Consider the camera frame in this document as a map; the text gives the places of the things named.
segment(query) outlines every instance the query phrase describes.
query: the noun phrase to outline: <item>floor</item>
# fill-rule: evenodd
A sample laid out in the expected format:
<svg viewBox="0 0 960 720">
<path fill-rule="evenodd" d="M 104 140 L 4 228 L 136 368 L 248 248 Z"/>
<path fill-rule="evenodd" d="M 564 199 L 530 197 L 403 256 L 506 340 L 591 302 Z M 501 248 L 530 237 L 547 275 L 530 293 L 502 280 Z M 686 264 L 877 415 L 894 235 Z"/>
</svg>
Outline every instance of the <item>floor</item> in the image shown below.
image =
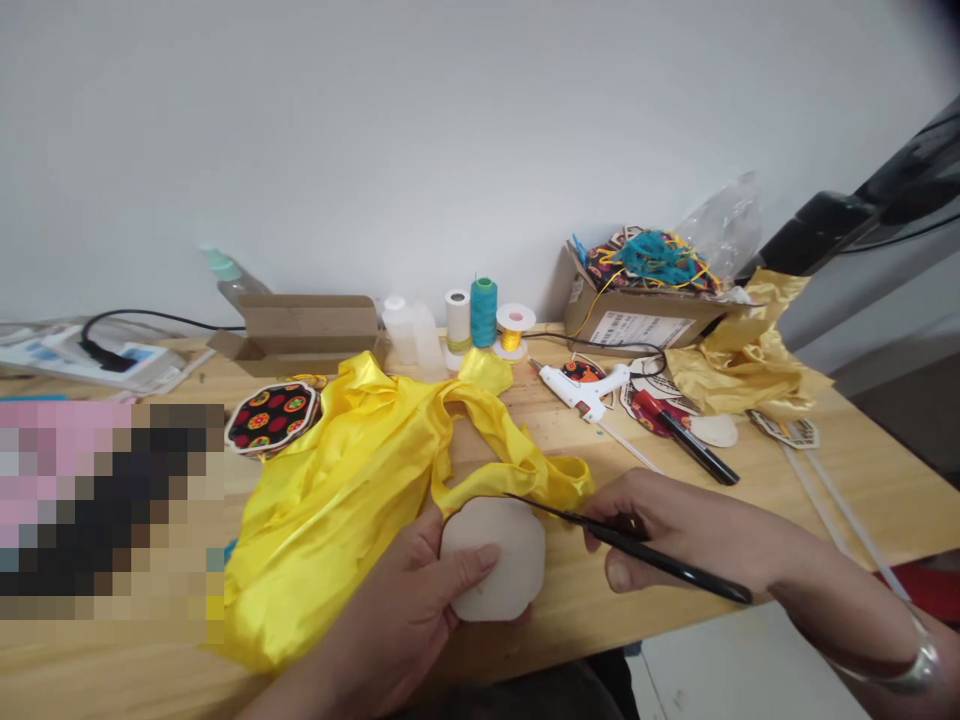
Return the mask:
<svg viewBox="0 0 960 720">
<path fill-rule="evenodd" d="M 776 603 L 644 641 L 641 720 L 869 720 Z"/>
</svg>

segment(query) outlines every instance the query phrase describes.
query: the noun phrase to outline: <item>black scissors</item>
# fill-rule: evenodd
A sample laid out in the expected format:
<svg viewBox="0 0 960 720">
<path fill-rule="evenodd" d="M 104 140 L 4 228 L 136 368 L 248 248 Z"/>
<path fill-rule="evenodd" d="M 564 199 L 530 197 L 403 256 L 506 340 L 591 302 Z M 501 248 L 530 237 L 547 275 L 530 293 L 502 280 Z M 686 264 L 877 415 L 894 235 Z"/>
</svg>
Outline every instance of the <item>black scissors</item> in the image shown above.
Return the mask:
<svg viewBox="0 0 960 720">
<path fill-rule="evenodd" d="M 504 493 L 504 495 L 514 498 L 515 500 L 525 502 L 527 505 L 533 505 L 533 507 L 540 508 L 544 512 L 555 515 L 561 520 L 565 520 L 568 523 L 582 527 L 585 530 L 590 531 L 590 534 L 600 542 L 606 543 L 610 547 L 615 547 L 617 550 L 625 552 L 630 557 L 635 557 L 637 560 L 642 560 L 648 565 L 652 565 L 653 567 L 657 568 L 657 570 L 662 570 L 663 572 L 667 573 L 667 575 L 672 575 L 673 577 L 679 578 L 680 580 L 688 582 L 691 585 L 695 585 L 701 590 L 706 590 L 714 595 L 719 595 L 722 598 L 732 600 L 733 602 L 740 603 L 742 605 L 753 604 L 753 593 L 743 585 L 731 582 L 730 580 L 724 580 L 723 578 L 717 577 L 712 573 L 708 573 L 706 570 L 695 568 L 692 565 L 687 565 L 687 563 L 681 562 L 680 560 L 672 558 L 669 555 L 664 555 L 662 552 L 644 545 L 643 539 L 638 537 L 635 533 L 630 533 L 626 530 L 622 530 L 618 527 L 608 525 L 607 523 L 602 523 L 597 520 L 591 520 L 590 518 L 583 515 L 578 515 L 577 513 L 567 513 L 560 510 L 554 510 L 551 507 L 541 505 L 540 503 L 534 502 L 533 500 L 528 500 L 527 498 L 522 498 L 519 495 L 513 495 L 511 493 Z"/>
</svg>

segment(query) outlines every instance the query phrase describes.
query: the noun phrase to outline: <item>cardboard piece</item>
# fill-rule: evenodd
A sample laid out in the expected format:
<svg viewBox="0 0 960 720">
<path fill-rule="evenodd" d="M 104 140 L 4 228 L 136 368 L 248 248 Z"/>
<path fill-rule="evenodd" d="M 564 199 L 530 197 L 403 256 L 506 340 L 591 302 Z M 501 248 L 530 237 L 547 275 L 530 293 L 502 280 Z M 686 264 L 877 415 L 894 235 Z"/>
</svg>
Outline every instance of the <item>cardboard piece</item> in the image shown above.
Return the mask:
<svg viewBox="0 0 960 720">
<path fill-rule="evenodd" d="M 590 306 L 599 294 L 593 279 L 580 262 L 576 248 L 567 243 L 567 251 L 576 267 L 570 300 L 564 315 L 567 335 L 578 340 L 603 343 L 647 342 L 659 347 L 684 347 L 697 340 L 701 333 L 729 312 L 739 312 L 751 305 L 732 301 L 712 300 L 679 290 L 617 287 L 611 285 L 600 296 L 593 313 L 583 329 Z M 602 352 L 617 357 L 637 357 L 650 354 L 641 348 L 600 348 L 569 341 L 571 350 Z"/>
<path fill-rule="evenodd" d="M 247 337 L 218 330 L 208 347 L 254 377 L 335 375 L 369 350 L 383 365 L 377 310 L 365 295 L 243 295 Z"/>
</svg>

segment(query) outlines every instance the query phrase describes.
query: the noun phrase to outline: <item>yellow satin fabric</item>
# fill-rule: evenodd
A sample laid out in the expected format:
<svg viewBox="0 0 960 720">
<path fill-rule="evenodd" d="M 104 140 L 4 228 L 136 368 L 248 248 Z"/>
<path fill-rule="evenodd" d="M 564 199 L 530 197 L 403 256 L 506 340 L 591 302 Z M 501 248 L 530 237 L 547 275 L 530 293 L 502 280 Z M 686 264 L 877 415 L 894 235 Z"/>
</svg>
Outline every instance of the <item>yellow satin fabric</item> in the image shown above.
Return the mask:
<svg viewBox="0 0 960 720">
<path fill-rule="evenodd" d="M 224 585 L 223 644 L 256 672 L 281 669 L 327 631 L 427 491 L 444 517 L 467 500 L 512 492 L 561 509 L 593 491 L 582 460 L 546 458 L 497 398 L 506 362 L 471 350 L 456 380 L 387 377 L 369 352 L 340 365 L 320 421 L 269 460 L 250 497 Z M 449 489 L 453 417 L 466 413 L 501 462 Z"/>
<path fill-rule="evenodd" d="M 680 392 L 707 415 L 755 409 L 779 422 L 806 417 L 833 381 L 787 351 L 776 322 L 809 280 L 757 270 L 745 290 L 760 307 L 724 318 L 699 345 L 666 351 Z"/>
</svg>

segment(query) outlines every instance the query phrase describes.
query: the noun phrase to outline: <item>silver bangle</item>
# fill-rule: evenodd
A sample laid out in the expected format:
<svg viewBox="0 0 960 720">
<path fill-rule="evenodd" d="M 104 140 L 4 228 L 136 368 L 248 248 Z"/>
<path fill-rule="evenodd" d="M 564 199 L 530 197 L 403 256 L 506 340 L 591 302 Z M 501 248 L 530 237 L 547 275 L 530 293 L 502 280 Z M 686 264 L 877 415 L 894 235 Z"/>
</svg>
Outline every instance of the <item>silver bangle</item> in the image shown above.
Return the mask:
<svg viewBox="0 0 960 720">
<path fill-rule="evenodd" d="M 880 685 L 898 695 L 912 695 L 927 689 L 933 684 L 934 679 L 938 675 L 940 656 L 937 653 L 936 646 L 933 644 L 933 636 L 930 635 L 927 628 L 920 622 L 916 611 L 914 611 L 909 603 L 904 603 L 904 605 L 906 605 L 910 611 L 913 626 L 917 629 L 917 634 L 920 636 L 920 651 L 917 653 L 917 659 L 913 661 L 913 666 L 902 675 L 893 678 L 870 677 L 849 670 L 826 655 L 824 655 L 824 658 L 826 658 L 830 665 L 844 675 L 858 682 Z"/>
</svg>

